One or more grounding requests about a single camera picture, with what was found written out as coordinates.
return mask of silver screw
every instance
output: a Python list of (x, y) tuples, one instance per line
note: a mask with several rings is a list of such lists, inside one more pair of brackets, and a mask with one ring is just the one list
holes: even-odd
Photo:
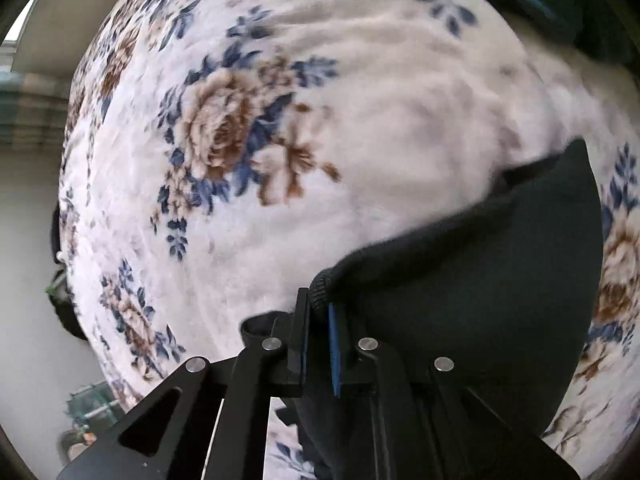
[(441, 372), (450, 372), (453, 370), (453, 361), (448, 357), (438, 357), (433, 365), (436, 367), (436, 370)]
[(198, 372), (203, 371), (206, 365), (207, 364), (202, 357), (192, 357), (187, 361), (186, 368), (188, 372), (197, 374)]
[(282, 346), (282, 341), (277, 337), (268, 337), (262, 342), (262, 348), (265, 350), (277, 350)]
[(364, 351), (371, 352), (378, 348), (378, 342), (372, 337), (363, 337), (358, 341), (358, 346)]

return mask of triangular cutout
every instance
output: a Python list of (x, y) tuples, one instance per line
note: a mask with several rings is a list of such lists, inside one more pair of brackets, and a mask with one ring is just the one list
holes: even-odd
[(120, 444), (145, 456), (154, 456), (180, 400), (180, 390), (172, 388), (120, 435)]

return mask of white floral bedding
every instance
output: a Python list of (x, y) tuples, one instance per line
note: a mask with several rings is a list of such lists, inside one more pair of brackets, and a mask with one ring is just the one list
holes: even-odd
[[(76, 72), (60, 173), (79, 319), (120, 402), (583, 136), (604, 270), (545, 441), (602, 468), (640, 413), (638, 91), (510, 23), (484, 0), (120, 0)], [(266, 460), (265, 478), (313, 478), (275, 417)]]

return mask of floral bedsheet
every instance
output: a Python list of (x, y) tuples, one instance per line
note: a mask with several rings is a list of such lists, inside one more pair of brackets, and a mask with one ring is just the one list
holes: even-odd
[[(582, 136), (600, 297), (545, 441), (583, 477), (640, 413), (638, 90), (484, 0), (120, 0), (76, 71), (60, 171), (80, 323), (125, 408), (365, 244)], [(271, 417), (265, 478), (313, 478)]]

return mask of striped fabric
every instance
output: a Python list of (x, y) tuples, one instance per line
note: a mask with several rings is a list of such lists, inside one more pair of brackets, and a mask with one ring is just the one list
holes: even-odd
[(62, 148), (69, 82), (0, 72), (0, 150)]

